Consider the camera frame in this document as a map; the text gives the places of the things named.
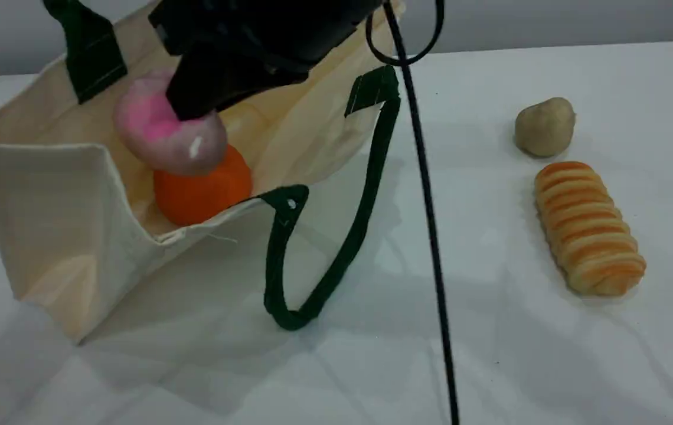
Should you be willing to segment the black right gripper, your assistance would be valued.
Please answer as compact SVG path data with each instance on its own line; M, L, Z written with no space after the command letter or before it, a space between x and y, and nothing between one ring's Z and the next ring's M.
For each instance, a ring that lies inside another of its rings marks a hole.
M171 56L165 91L180 121L299 84L380 1L160 1L148 16Z

